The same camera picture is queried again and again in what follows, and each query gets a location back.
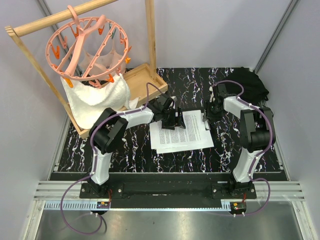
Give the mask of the printed paper sheet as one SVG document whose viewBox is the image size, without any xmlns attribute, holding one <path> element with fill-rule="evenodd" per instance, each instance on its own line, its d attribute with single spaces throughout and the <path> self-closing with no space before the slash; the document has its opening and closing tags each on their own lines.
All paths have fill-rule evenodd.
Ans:
<svg viewBox="0 0 320 240">
<path fill-rule="evenodd" d="M 182 115 L 185 129 L 180 127 L 174 130 L 163 129 L 161 121 L 149 125 L 151 149 L 156 150 L 157 154 L 199 150 L 214 146 L 209 125 L 203 121 L 204 114 L 200 110 L 184 111 Z"/>
<path fill-rule="evenodd" d="M 175 130 L 167 130 L 151 128 L 151 149 L 156 150 L 157 154 L 165 154 L 199 150 L 214 146 L 209 130 L 200 132 L 200 140 L 191 141 L 188 137 L 188 131 L 186 129 L 176 128 Z"/>
</svg>

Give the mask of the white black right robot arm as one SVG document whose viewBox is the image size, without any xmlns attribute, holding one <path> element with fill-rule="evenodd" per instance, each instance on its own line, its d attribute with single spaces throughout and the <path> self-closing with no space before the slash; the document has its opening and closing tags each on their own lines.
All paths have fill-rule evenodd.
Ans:
<svg viewBox="0 0 320 240">
<path fill-rule="evenodd" d="M 230 113 L 239 119 L 239 139 L 241 153 L 236 167 L 227 183 L 228 195 L 232 198 L 243 197 L 252 189 L 252 177 L 260 158 L 276 141 L 273 114 L 268 107 L 258 107 L 241 98 L 240 93 L 227 92 L 224 80 L 209 88 L 209 100 L 204 102 L 203 120 L 213 125 L 222 120 L 224 114 Z"/>
</svg>

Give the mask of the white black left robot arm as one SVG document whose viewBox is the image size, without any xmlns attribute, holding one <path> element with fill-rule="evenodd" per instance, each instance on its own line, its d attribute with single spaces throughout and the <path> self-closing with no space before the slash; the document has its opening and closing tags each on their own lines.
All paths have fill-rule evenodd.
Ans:
<svg viewBox="0 0 320 240">
<path fill-rule="evenodd" d="M 164 93 L 132 110 L 116 112 L 108 107 L 102 112 L 89 131 L 93 162 L 87 182 L 95 197 L 103 198 L 108 193 L 106 182 L 110 177 L 111 158 L 126 130 L 153 122 L 161 122 L 165 130 L 186 129 L 183 110 L 176 107 L 174 98 Z"/>
</svg>

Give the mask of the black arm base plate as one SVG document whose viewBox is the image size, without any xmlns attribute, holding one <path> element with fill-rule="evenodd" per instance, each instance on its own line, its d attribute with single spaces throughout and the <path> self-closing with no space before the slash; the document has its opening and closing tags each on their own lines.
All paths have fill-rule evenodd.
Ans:
<svg viewBox="0 0 320 240">
<path fill-rule="evenodd" d="M 201 196 L 213 199 L 257 198 L 256 189 L 242 197 L 232 197 L 227 192 L 230 173 L 116 173 L 109 175 L 108 181 L 97 193 L 85 181 L 81 184 L 81 199 L 102 199 L 111 196 L 114 199 L 131 196 Z"/>
</svg>

